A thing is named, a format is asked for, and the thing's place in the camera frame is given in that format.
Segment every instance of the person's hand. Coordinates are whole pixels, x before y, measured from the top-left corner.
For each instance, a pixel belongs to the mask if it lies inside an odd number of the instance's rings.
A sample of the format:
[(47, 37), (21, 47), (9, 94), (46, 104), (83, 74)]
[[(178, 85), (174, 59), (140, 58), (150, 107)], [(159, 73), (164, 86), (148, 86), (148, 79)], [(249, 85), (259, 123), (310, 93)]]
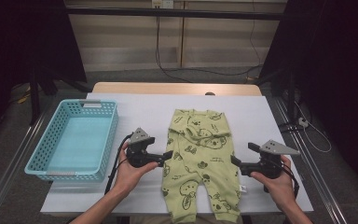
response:
[[(283, 164), (291, 167), (291, 162), (285, 156), (281, 156)], [(258, 172), (252, 172), (251, 177), (264, 184), (272, 200), (277, 204), (278, 208), (283, 210), (285, 206), (296, 203), (296, 198), (292, 185), (292, 178), (285, 172), (276, 179), (269, 179)]]
[(136, 187), (141, 177), (147, 172), (158, 167), (157, 162), (149, 162), (143, 167), (135, 168), (130, 165), (127, 161), (126, 154), (124, 150), (127, 148), (128, 143), (126, 142), (119, 155), (119, 162), (122, 162), (117, 169), (116, 182), (113, 186), (114, 189), (124, 189), (127, 194)]

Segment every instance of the person's left hand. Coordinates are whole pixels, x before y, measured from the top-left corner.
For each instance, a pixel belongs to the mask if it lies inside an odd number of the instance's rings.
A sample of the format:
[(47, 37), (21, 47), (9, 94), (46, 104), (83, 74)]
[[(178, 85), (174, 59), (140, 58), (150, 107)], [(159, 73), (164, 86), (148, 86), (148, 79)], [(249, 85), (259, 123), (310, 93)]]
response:
[(124, 189), (127, 194), (129, 194), (136, 187), (141, 177), (147, 172), (158, 167), (158, 163), (155, 161), (149, 162), (140, 168), (131, 166), (127, 161), (127, 157), (124, 152), (127, 146), (128, 142), (124, 143), (120, 151), (119, 162), (123, 162), (117, 168), (117, 177), (114, 188)]

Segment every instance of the beige wall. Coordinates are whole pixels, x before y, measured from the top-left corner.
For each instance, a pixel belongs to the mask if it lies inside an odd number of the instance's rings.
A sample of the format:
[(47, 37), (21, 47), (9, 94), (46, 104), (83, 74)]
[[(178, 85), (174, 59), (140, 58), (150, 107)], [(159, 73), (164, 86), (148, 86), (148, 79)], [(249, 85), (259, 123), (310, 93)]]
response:
[[(151, 0), (66, 1), (67, 6), (151, 7)], [(285, 3), (175, 1), (174, 8), (282, 12)], [(157, 19), (152, 17), (70, 15), (86, 71), (157, 68)], [(159, 53), (163, 67), (251, 66), (264, 62), (277, 21), (160, 18)]]

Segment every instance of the forearm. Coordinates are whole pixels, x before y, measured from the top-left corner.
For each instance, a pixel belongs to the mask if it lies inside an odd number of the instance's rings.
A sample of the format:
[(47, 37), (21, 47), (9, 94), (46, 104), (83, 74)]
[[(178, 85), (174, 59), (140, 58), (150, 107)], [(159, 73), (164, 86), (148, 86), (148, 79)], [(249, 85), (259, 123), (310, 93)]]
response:
[(101, 223), (113, 209), (127, 197), (129, 192), (125, 189), (113, 187), (100, 201), (94, 204), (89, 210), (77, 217), (71, 223)]
[(296, 202), (282, 206), (282, 211), (286, 214), (292, 224), (312, 223)]

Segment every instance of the person's right hand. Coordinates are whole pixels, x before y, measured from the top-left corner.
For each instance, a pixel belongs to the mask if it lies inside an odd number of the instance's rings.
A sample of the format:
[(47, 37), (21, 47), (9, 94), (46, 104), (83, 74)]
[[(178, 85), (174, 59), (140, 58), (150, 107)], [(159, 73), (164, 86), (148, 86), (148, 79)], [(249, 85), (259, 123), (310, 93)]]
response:
[[(285, 156), (281, 156), (284, 165), (291, 167), (291, 162)], [(277, 204), (278, 208), (283, 210), (285, 206), (296, 203), (296, 197), (293, 190), (292, 178), (285, 172), (275, 179), (269, 179), (258, 172), (252, 172), (251, 177), (264, 184), (272, 200)]]

